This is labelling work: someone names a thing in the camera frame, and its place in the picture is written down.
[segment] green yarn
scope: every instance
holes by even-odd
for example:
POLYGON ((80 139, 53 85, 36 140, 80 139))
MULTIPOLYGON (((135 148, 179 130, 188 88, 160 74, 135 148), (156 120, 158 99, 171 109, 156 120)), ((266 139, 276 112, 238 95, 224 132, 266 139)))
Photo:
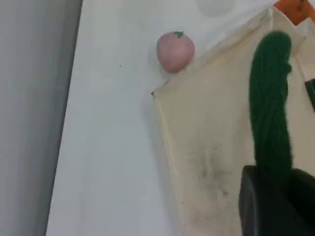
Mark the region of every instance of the green yarn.
POLYGON ((284 191, 292 170, 285 116, 290 37, 280 31, 266 35, 255 52, 250 76, 250 111, 255 160, 262 178, 284 191))

